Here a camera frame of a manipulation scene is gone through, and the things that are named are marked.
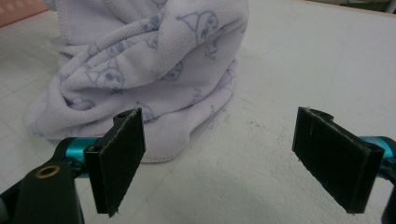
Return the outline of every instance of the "white cloth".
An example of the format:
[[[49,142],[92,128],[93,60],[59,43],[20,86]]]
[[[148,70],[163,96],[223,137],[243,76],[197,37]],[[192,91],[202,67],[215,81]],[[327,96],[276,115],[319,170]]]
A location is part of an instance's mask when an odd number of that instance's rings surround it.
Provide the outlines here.
[[[57,0],[67,59],[24,123],[48,139],[101,136],[141,107],[143,162],[172,160],[231,97],[246,0]]]

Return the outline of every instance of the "folded fabric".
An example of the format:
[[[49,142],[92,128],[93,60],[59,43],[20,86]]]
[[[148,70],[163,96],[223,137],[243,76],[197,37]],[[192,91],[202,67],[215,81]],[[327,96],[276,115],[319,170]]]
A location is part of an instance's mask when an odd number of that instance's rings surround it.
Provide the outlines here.
[[[64,66],[24,116],[48,139],[101,136],[141,107],[143,162],[172,160],[231,97],[246,0],[57,0]]]

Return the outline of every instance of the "white tabletop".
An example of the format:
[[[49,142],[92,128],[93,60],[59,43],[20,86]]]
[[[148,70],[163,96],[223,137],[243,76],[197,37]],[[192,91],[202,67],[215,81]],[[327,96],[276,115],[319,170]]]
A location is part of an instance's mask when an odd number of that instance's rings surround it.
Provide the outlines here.
[[[292,0],[250,0],[231,101],[173,161],[142,164],[120,207],[88,223],[380,223],[392,185],[377,179],[364,214],[337,204],[291,151],[298,106],[356,135],[396,138],[396,18]],[[0,28],[0,191],[53,153],[21,115],[58,69],[56,14]]]

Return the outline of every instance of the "teal anodized part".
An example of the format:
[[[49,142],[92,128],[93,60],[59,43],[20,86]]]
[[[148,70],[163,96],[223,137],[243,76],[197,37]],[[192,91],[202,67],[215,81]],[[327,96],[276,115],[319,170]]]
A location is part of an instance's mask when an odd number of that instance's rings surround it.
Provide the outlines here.
[[[78,177],[87,178],[88,173],[85,172],[85,157],[84,149],[96,142],[98,138],[76,138],[74,139],[66,150],[65,160],[69,162],[77,174],[81,174]]]
[[[382,138],[380,137],[374,137],[374,136],[363,136],[360,137],[361,140],[364,142],[372,143],[375,144],[385,150],[384,157],[382,158],[383,160],[386,158],[393,158],[393,151]]]
[[[98,138],[76,138],[73,140],[66,151],[66,157],[73,157],[81,164],[85,165],[84,149],[95,143]]]

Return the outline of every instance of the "black rubber pad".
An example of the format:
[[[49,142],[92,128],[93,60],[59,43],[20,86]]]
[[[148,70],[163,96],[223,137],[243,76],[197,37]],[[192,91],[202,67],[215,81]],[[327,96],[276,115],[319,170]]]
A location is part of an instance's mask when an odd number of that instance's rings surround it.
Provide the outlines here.
[[[114,118],[114,127],[84,151],[98,213],[118,212],[146,151],[141,109]]]
[[[300,107],[292,150],[348,213],[363,213],[384,149],[363,142],[332,116]]]

